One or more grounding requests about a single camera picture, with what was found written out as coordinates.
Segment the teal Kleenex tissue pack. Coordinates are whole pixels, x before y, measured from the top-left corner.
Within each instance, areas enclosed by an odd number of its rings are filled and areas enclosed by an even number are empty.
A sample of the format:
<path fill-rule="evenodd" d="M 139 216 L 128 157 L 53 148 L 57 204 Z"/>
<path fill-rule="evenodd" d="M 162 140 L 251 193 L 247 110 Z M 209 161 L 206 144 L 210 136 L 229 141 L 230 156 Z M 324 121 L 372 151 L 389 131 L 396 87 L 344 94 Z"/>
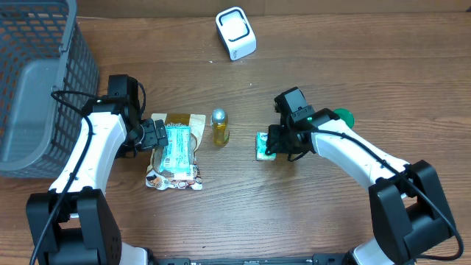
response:
<path fill-rule="evenodd" d="M 257 132 L 256 135 L 256 161 L 273 161 L 276 154 L 267 155 L 267 140 L 268 134 L 266 132 Z"/>

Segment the mint green wet wipes pack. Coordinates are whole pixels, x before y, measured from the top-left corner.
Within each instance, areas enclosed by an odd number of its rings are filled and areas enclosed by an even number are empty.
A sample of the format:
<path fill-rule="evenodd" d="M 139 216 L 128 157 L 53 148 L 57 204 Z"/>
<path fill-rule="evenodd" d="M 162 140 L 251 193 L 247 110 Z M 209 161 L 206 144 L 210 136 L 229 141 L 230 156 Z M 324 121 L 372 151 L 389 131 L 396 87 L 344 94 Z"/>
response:
<path fill-rule="evenodd" d="M 168 145 L 163 148 L 160 172 L 172 174 L 191 173 L 191 128 L 167 126 Z"/>

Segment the brown snack packet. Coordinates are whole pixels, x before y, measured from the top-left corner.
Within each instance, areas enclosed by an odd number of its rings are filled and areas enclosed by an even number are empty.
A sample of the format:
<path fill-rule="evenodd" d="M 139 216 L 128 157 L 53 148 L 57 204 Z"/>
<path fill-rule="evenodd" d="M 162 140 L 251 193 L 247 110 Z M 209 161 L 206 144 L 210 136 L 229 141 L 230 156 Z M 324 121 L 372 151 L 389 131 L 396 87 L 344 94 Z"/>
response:
<path fill-rule="evenodd" d="M 147 167 L 146 186 L 157 190 L 166 190 L 168 188 L 190 189 L 199 191 L 202 189 L 202 177 L 196 159 L 202 136 L 205 130 L 206 116 L 199 114 L 183 113 L 153 113 L 153 120 L 163 120 L 165 127 L 184 126 L 191 128 L 191 173 L 190 174 L 172 174 L 169 172 L 160 172 L 159 165 L 162 158 L 164 147 L 159 147 L 152 151 L 150 165 Z"/>

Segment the yellow oil bottle silver cap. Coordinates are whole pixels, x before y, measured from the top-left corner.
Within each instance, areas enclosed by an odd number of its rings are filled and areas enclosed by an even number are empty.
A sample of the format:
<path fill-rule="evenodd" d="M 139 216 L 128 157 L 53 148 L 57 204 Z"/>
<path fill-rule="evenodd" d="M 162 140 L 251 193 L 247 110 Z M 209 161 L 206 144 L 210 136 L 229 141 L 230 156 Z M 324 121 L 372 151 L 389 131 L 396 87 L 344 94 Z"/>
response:
<path fill-rule="evenodd" d="M 210 125 L 213 133 L 213 142 L 217 146 L 225 146 L 230 137 L 228 115 L 221 108 L 213 110 Z"/>

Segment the green lid glass jar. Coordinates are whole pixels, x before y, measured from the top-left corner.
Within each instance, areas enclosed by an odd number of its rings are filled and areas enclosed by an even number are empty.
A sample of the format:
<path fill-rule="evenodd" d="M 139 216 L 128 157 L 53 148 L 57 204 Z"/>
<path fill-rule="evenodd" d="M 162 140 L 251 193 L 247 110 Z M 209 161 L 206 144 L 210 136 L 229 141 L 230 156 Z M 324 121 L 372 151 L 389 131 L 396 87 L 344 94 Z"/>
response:
<path fill-rule="evenodd" d="M 333 112 L 334 112 L 336 115 L 338 115 L 339 118 L 340 118 L 341 120 L 343 120 L 343 121 L 346 123 L 346 125 L 347 125 L 350 129 L 352 129 L 352 128 L 354 127 L 354 125 L 355 125 L 355 118 L 354 118 L 353 114 L 352 114 L 349 110 L 347 110 L 347 109 L 345 109 L 345 108 L 337 108 L 337 109 L 335 109 Z"/>

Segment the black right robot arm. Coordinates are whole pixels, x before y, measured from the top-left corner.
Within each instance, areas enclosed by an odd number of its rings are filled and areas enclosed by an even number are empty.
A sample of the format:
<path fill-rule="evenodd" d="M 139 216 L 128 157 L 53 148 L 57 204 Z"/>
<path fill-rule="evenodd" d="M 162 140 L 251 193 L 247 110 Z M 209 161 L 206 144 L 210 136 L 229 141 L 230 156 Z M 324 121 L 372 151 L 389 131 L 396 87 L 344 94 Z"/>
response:
<path fill-rule="evenodd" d="M 327 108 L 276 107 L 266 151 L 294 162 L 309 152 L 342 168 L 369 194 L 373 239 L 350 250 L 343 264 L 454 261 L 464 242 L 438 174 L 424 160 L 408 163 L 378 149 Z"/>

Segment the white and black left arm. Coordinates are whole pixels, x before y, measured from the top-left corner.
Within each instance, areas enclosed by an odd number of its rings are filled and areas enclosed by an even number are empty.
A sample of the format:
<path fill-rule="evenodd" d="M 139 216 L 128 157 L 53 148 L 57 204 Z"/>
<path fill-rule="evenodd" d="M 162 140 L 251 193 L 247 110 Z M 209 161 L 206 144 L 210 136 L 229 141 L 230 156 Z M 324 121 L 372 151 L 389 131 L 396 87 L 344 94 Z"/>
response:
<path fill-rule="evenodd" d="M 78 111 L 81 132 L 65 168 L 47 192 L 26 203 L 31 264 L 157 263 L 151 250 L 122 241 L 105 199 L 116 158 L 168 143 L 163 121 L 142 121 L 139 112 L 127 96 L 90 96 Z"/>

